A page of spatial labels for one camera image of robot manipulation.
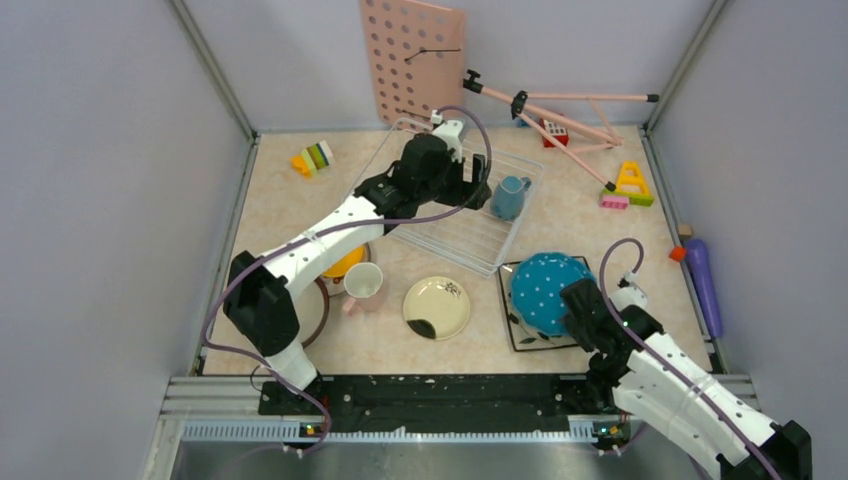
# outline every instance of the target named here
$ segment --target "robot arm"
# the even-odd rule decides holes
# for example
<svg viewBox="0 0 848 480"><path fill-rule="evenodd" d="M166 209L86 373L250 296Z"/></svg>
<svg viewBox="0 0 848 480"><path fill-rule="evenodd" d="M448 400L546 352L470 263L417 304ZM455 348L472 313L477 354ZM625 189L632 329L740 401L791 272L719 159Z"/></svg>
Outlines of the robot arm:
<svg viewBox="0 0 848 480"><path fill-rule="evenodd" d="M638 287L625 280L611 295L625 325L675 368L682 371L727 413L734 424L775 466L783 480L812 478L810 436L797 423L778 425L749 407L702 370L642 307ZM596 391L608 393L618 408L654 427L697 461L711 478L770 478L742 441L693 389L642 350L614 321L598 286L582 280L561 292L572 315L566 327L587 352L587 378Z"/></svg>
<svg viewBox="0 0 848 480"><path fill-rule="evenodd" d="M268 261L225 299L224 313L236 328L298 389L312 383L317 371L297 341L300 325L293 299L351 250L397 226L397 222L380 224L381 220L414 218L418 208L430 201L477 210L491 196L482 155L475 154L471 159L471 181L463 179L462 122L442 122L434 114L434 124L437 127L432 133L417 134L407 142L401 158L388 170L363 181L332 213L287 244L304 238L312 241ZM351 222L362 225L339 228L320 239L316 236L317 232ZM229 282L256 260L247 251L236 256Z"/></svg>

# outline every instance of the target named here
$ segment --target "cream plate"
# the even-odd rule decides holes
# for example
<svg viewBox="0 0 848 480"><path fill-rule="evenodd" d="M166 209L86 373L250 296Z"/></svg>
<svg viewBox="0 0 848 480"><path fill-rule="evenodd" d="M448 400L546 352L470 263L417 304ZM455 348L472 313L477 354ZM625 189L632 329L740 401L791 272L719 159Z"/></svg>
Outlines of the cream plate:
<svg viewBox="0 0 848 480"><path fill-rule="evenodd" d="M471 316L468 293L446 277L429 277L416 283L403 300L403 319L418 335L447 340L465 328Z"/></svg>

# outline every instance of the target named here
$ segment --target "lego brick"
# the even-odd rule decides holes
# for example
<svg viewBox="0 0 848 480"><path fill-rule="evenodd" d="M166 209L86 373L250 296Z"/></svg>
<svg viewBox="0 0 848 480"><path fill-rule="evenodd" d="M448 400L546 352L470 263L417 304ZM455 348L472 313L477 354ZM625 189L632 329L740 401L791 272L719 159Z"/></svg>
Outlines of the lego brick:
<svg viewBox="0 0 848 480"><path fill-rule="evenodd" d="M624 210L630 205L630 199L620 195L601 194L601 206L615 210Z"/></svg>

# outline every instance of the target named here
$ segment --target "small white plate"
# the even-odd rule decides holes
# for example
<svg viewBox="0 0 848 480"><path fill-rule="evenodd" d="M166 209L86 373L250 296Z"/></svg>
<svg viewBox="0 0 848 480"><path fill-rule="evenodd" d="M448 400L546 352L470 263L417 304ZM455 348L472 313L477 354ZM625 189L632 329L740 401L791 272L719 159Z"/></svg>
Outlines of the small white plate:
<svg viewBox="0 0 848 480"><path fill-rule="evenodd" d="M403 319L418 335L447 340L465 328L471 316L468 293L447 277L429 277L413 285L403 300Z"/></svg>
<svg viewBox="0 0 848 480"><path fill-rule="evenodd" d="M330 313L330 295L320 279L307 285L294 299L294 311L300 322L297 340L306 348L321 334Z"/></svg>

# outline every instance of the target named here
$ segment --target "cup handle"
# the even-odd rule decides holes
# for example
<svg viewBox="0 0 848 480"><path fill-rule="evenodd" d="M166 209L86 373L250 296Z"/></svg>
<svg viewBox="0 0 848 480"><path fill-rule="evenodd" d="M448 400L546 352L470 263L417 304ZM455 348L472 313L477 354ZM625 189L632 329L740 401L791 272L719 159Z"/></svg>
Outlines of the cup handle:
<svg viewBox="0 0 848 480"><path fill-rule="evenodd" d="M342 305L342 310L345 312L346 315L350 316L356 315L357 313L362 311L362 308L360 308L359 305L356 304L355 298L349 297Z"/></svg>

